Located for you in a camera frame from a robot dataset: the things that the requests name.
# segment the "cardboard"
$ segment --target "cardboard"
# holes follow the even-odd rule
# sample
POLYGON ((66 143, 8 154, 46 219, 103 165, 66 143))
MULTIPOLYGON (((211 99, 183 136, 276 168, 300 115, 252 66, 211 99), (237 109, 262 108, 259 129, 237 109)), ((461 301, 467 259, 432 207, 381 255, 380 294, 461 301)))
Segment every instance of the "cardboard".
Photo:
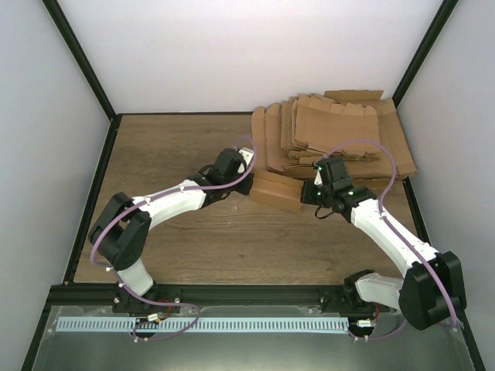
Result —
POLYGON ((291 97, 288 102, 282 103, 282 129, 280 137, 280 145, 284 151, 298 149, 292 144, 292 105, 296 97, 291 97))
POLYGON ((292 102, 292 106, 291 106, 291 143, 290 143, 290 149, 304 151, 304 150, 306 150, 308 145, 305 143, 302 143, 300 141, 297 141, 295 139, 295 122, 297 120, 299 99, 294 99, 294 101, 292 102))
POLYGON ((289 158, 301 158, 301 157, 311 157, 311 156, 323 156, 325 153, 324 152, 318 152, 318 151, 289 151, 288 152, 288 157, 289 158))
POLYGON ((281 129, 280 129, 280 148, 284 151, 288 152, 288 143, 289 143, 289 135, 290 135, 290 120, 291 120, 291 106, 288 101, 282 102, 282 121, 281 121, 281 129))
POLYGON ((270 172, 254 172, 249 197, 257 203, 292 212, 300 212, 302 181, 270 172))
MULTIPOLYGON (((321 96, 302 95, 297 104, 294 135, 296 141, 323 152, 356 138, 379 141, 378 113, 372 106, 333 103, 332 99, 321 96)), ((364 156, 379 150, 372 144, 359 142, 347 145, 343 151, 364 156)))
POLYGON ((268 168, 273 172, 282 174, 285 171, 285 166, 290 166, 297 162, 290 160, 287 157, 285 150, 280 146, 282 135, 282 113, 281 105, 279 103, 272 104, 266 110, 265 134, 268 168))
MULTIPOLYGON (((409 152, 408 145, 401 128, 401 123, 398 119, 397 111, 395 110, 394 102, 392 99, 379 100, 378 98, 381 96, 381 93, 381 91, 374 90, 339 90, 337 92, 327 91, 326 95, 328 94, 328 97, 326 98, 329 100, 341 100, 340 103, 342 104, 359 102, 364 105, 374 107, 378 116, 380 143, 394 156, 398 169, 397 179, 404 179, 407 176, 414 175, 416 172, 416 167, 412 161, 411 153, 409 152)), ((315 95, 314 97, 324 100, 321 96, 315 95)), ((297 102, 297 100, 292 102, 290 128, 292 128, 292 116, 297 119, 297 102), (292 109, 294 104, 296 107, 295 112, 292 109)), ((266 134, 263 135, 263 133, 266 132, 268 133, 271 143, 274 143, 274 145, 269 145, 270 149, 281 147, 282 143, 281 137, 278 137, 276 123, 278 122, 280 124, 280 135, 282 136, 282 125, 284 124, 284 104, 279 104, 278 107, 279 108, 274 106, 268 109, 270 110, 267 121, 268 126, 266 127, 266 130, 268 131, 263 128, 261 129, 261 137, 267 141, 268 139, 266 138, 266 134)), ((251 120, 251 125, 253 126, 254 122, 255 125, 253 126, 253 129, 260 131, 259 124, 265 123, 265 110, 261 109, 261 111, 255 112, 258 117, 256 120, 251 120)), ((287 111, 285 112, 285 121, 287 121, 287 111)), ((288 138, 289 135, 292 136, 290 131, 286 131, 285 134, 288 138)), ((313 179, 316 175, 316 171, 312 168, 311 162, 315 160, 314 158, 319 158, 321 155, 322 152, 310 151, 307 149, 301 150, 301 148, 299 150, 290 149, 289 151, 286 151, 284 148, 274 151, 270 150, 270 168, 276 168, 276 172, 278 174, 286 177, 295 179, 313 179)), ((268 164, 268 150, 265 152, 265 156, 267 157, 268 164)), ((387 185, 388 179, 391 176, 390 162, 381 151, 375 154, 374 157, 376 158, 375 161, 364 161, 365 159, 369 159, 366 157, 359 158, 359 161, 351 161, 351 159, 356 159, 345 157, 346 166, 355 184, 366 185, 371 189, 383 189, 387 185)))
POLYGON ((323 96, 340 103, 364 102, 367 100, 380 100, 383 93, 383 90, 327 90, 323 96))
POLYGON ((253 141, 256 144, 256 162, 254 163, 255 170, 268 169, 268 161, 266 158, 266 135, 265 135, 265 108, 258 107, 251 115, 251 134, 253 141))

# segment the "flattened cardboard box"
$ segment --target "flattened cardboard box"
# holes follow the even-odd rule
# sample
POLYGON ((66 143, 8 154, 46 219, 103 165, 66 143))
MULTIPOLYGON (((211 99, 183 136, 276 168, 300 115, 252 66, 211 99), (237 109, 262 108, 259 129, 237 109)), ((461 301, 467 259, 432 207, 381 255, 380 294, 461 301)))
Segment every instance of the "flattened cardboard box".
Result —
MULTIPOLYGON (((295 140, 308 148, 328 152, 346 141, 366 138, 379 141, 378 114, 372 106, 336 103, 334 99, 302 95, 297 105, 295 140)), ((379 152, 375 146, 357 142, 344 150, 349 155, 364 156, 379 152)))
MULTIPOLYGON (((343 97, 349 99, 349 101, 343 100, 343 103, 363 102, 363 104, 370 105, 377 110, 379 142, 394 156, 398 168, 398 179, 404 179, 407 176, 414 175, 416 167, 412 161, 393 100, 374 99, 380 97, 381 93, 373 90, 338 90, 337 92, 327 91, 326 96, 335 100, 343 97)), ((289 154, 292 156, 297 155, 294 151, 289 152, 289 154)), ((346 161, 346 167, 351 177, 353 179, 386 179, 390 177, 391 165, 388 157, 382 151, 378 152, 376 156, 378 158, 376 161, 365 162, 362 159, 359 161, 346 161)), ((309 163, 311 161, 302 157, 299 158, 297 164, 286 166, 287 172, 284 172, 284 174, 301 179, 313 177, 314 170, 307 163, 307 161, 309 163)))
POLYGON ((254 172, 249 197, 257 203, 292 212, 301 211, 302 181, 274 174, 254 172))
POLYGON ((255 170, 268 169, 266 158, 266 134, 265 134, 265 108, 258 107, 251 115, 251 134, 256 144, 255 170))
MULTIPOLYGON (((377 110, 380 142, 394 156, 398 167, 398 179, 403 179, 408 175, 415 174, 416 167, 412 161, 394 102, 392 99, 380 100, 381 94, 382 92, 373 90, 338 90, 326 92, 328 98, 341 100, 342 103, 359 101, 377 110)), ((288 128, 287 111, 285 111, 284 120, 284 107, 287 110, 290 107, 290 103, 285 106, 284 104, 273 104, 267 109, 266 115, 265 109, 259 107, 254 111, 251 118, 253 139, 258 146, 258 160, 255 166, 256 172, 251 190, 251 198, 266 205, 289 211, 298 211, 301 209, 300 194, 302 182, 291 178, 312 179, 316 173, 311 166, 299 164, 299 160, 305 156, 289 158, 288 155, 291 154, 289 151, 294 151, 295 149, 289 149, 287 151, 282 147, 282 125, 284 121, 286 121, 285 124, 288 128), (285 176, 264 171, 268 167, 285 176)), ((291 109, 291 117, 293 114, 296 117, 297 110, 294 111, 291 109)), ((288 148, 290 148, 289 143, 292 140, 290 138, 290 130, 285 131, 285 135, 285 143, 288 143, 288 148)), ((310 152, 308 155, 317 156, 318 154, 319 152, 310 152)), ((355 186, 383 189, 388 184, 388 178, 391 174, 390 162, 381 152, 378 152, 378 157, 379 159, 377 161, 346 161, 346 166, 353 177, 355 186)))

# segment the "white wall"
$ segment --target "white wall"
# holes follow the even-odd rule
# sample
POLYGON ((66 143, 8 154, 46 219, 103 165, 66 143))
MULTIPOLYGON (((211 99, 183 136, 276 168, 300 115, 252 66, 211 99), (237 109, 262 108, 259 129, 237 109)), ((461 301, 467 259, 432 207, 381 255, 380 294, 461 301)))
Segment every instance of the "white wall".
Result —
POLYGON ((108 120, 41 1, 0 12, 0 369, 63 278, 108 120))
POLYGON ((394 93, 440 0, 60 0, 117 112, 394 93))
POLYGON ((495 369, 495 2, 459 2, 399 114, 432 242, 463 264, 467 315, 495 369))

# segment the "wooden floor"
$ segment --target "wooden floor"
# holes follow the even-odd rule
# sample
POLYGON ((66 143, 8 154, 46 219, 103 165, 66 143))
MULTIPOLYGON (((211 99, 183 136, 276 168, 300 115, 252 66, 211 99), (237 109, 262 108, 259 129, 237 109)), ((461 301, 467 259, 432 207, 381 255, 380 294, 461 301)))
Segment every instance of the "wooden floor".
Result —
MULTIPOLYGON (((174 186, 249 133, 249 115, 124 116, 93 221, 115 193, 143 196, 174 186)), ((414 230, 402 184, 385 206, 414 230)), ((233 194, 154 228, 142 259, 156 281, 174 284, 342 284, 365 268, 398 276, 391 260, 342 216, 317 220, 313 213, 312 206, 288 213, 233 194)), ((89 253, 86 243, 75 281, 114 281, 91 265, 89 253)))

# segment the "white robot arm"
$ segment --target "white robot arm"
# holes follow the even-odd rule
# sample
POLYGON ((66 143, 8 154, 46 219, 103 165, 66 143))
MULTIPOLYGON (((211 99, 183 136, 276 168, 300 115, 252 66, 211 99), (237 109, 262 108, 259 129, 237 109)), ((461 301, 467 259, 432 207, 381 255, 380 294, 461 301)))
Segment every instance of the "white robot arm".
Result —
MULTIPOLYGON (((129 213, 124 227, 116 225, 103 238, 98 251, 118 272, 122 281, 143 296, 156 285, 146 271, 141 254, 148 231, 158 224, 184 213, 201 209, 226 198, 231 192, 249 194, 253 175, 235 186, 211 189, 239 179, 251 163, 253 151, 242 148, 223 150, 213 165, 171 189, 147 196, 129 198, 118 193, 107 204, 91 229, 89 239, 95 243, 108 224, 122 210, 140 205, 129 213)), ((344 281, 344 297, 355 308, 370 302, 402 311, 416 328, 424 329, 449 317, 445 300, 425 267, 406 244, 392 232, 379 212, 377 197, 366 187, 353 187, 341 158, 324 158, 315 164, 317 176, 306 181, 302 201, 331 208, 349 223, 365 232, 395 263, 404 279, 383 277, 373 271, 361 271, 344 281)), ((428 261, 448 289, 456 310, 466 307, 466 296, 459 259, 452 253, 440 254, 404 228, 386 210, 387 220, 428 261)))
POLYGON ((383 277, 365 270, 345 281, 345 296, 355 308, 374 302, 402 312, 417 329, 449 317, 446 300, 425 266, 412 252, 412 245, 439 276, 455 310, 466 308, 463 273, 451 252, 439 253, 402 226, 385 208, 380 212, 377 197, 366 187, 353 187, 342 158, 323 158, 315 163, 316 179, 306 181, 302 201, 332 209, 365 232, 394 262, 403 279, 383 277), (385 223, 384 217, 402 239, 385 223))
POLYGON ((254 152, 249 148, 239 151, 226 148, 213 165, 203 167, 175 187, 133 198, 124 193, 114 195, 91 229, 90 242, 95 244, 105 227, 123 210, 142 204, 124 220, 127 223, 125 228, 116 225, 110 230, 101 241, 98 252, 108 260, 127 287, 139 296, 146 294, 155 284, 141 260, 148 231, 181 213, 225 199, 233 191, 249 194, 252 174, 236 185, 228 188, 223 185, 239 179, 253 158, 254 152))

